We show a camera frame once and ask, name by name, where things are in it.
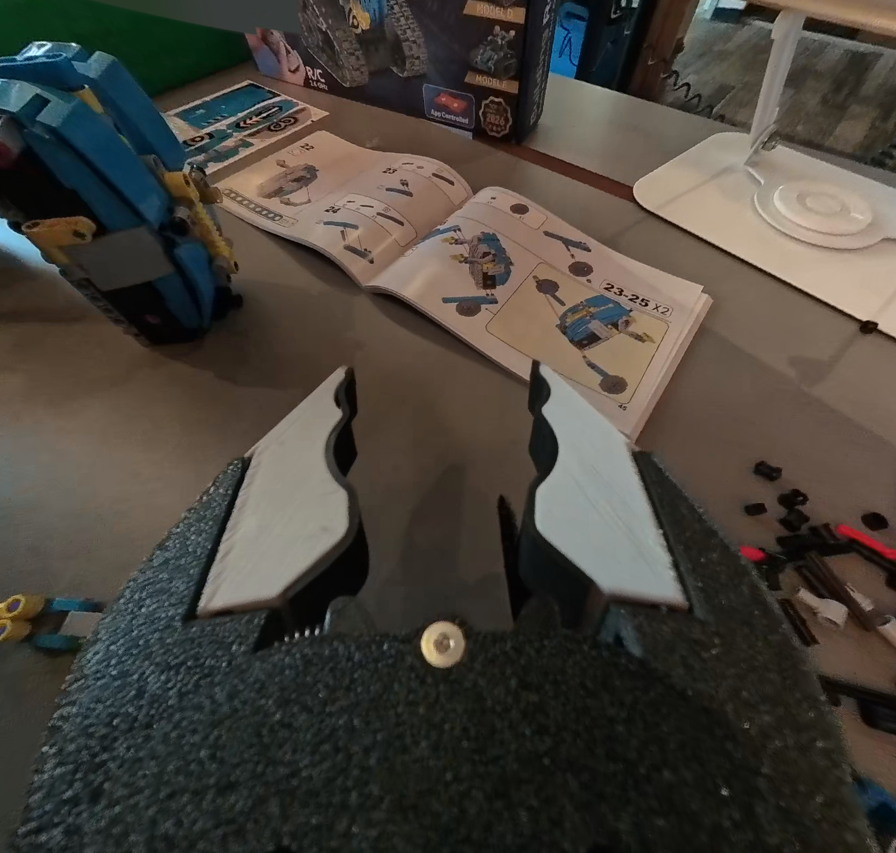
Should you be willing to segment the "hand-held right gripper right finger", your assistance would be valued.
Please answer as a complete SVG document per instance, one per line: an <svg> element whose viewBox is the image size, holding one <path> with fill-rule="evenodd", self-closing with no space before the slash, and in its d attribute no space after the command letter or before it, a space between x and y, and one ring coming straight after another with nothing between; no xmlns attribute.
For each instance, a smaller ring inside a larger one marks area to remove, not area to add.
<svg viewBox="0 0 896 853"><path fill-rule="evenodd" d="M611 602L689 611L630 441L539 361L529 410L535 477L518 536L526 589L561 612L582 612L591 590Z"/></svg>

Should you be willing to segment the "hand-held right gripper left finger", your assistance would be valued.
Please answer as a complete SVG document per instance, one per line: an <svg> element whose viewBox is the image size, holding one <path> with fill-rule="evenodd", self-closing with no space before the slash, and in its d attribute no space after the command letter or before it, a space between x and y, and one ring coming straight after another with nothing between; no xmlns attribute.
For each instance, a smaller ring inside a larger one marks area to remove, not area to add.
<svg viewBox="0 0 896 853"><path fill-rule="evenodd" d="M357 458L354 371L337 368L245 456L196 616L279 611L323 619L353 597L369 551L350 471Z"/></svg>

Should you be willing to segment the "grey blue brick robot model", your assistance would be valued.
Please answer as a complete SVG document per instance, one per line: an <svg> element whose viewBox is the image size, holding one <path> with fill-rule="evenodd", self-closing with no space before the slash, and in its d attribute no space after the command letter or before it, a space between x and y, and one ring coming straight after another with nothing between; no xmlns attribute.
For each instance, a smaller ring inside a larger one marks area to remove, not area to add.
<svg viewBox="0 0 896 853"><path fill-rule="evenodd" d="M33 42L1 59L2 219L146 345L202 338L239 309L220 190L106 52Z"/></svg>

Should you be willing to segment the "pile of small brick pieces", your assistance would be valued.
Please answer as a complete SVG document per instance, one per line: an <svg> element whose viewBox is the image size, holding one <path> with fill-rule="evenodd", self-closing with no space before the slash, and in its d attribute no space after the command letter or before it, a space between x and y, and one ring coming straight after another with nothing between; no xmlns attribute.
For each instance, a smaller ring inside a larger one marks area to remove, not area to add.
<svg viewBox="0 0 896 853"><path fill-rule="evenodd" d="M881 847L894 846L894 512L859 509L851 522L815 518L819 500L765 458L750 467L765 490L740 506L767 535L740 545L807 650L838 717L853 784Z"/></svg>

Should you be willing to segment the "instruction booklet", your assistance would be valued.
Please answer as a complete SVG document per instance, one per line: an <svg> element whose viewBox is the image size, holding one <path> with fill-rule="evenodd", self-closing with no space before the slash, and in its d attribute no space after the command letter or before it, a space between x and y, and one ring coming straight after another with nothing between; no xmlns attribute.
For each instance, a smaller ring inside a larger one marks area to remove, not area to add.
<svg viewBox="0 0 896 853"><path fill-rule="evenodd" d="M395 296L507 371L561 374L635 442L712 299L520 193L325 131L230 175L223 207Z"/></svg>

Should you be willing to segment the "white folding stand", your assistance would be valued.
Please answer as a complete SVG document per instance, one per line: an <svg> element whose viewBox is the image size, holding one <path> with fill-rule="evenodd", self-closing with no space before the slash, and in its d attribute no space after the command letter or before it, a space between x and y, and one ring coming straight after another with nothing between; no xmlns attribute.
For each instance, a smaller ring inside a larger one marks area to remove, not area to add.
<svg viewBox="0 0 896 853"><path fill-rule="evenodd" d="M778 113L807 18L894 36L895 0L746 0L777 7L750 125L642 177L635 200L667 222L895 337L895 191L779 141Z"/></svg>

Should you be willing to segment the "sticker sheet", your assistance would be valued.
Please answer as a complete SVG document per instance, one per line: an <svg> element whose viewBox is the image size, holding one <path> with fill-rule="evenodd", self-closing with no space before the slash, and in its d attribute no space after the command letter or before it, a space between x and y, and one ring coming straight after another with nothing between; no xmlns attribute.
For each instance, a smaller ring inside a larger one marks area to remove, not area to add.
<svg viewBox="0 0 896 853"><path fill-rule="evenodd" d="M185 150L186 163L211 173L327 115L297 98L245 81L168 111L164 118Z"/></svg>

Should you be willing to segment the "green plastic bin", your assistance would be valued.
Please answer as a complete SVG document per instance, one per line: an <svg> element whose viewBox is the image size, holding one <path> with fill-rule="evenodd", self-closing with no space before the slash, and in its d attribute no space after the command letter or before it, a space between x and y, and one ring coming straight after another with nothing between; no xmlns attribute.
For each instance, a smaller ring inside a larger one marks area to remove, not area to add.
<svg viewBox="0 0 896 853"><path fill-rule="evenodd" d="M251 60L243 34L94 0L1 0L1 56L33 42L74 42L123 63L157 97Z"/></svg>

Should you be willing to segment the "dark blue robot kit box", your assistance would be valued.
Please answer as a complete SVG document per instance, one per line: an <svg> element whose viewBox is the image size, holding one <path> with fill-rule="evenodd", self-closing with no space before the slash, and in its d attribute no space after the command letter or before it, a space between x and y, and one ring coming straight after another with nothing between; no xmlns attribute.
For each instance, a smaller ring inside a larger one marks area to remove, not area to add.
<svg viewBox="0 0 896 853"><path fill-rule="evenodd" d="M559 0L295 0L245 34L265 76L524 142L543 113Z"/></svg>

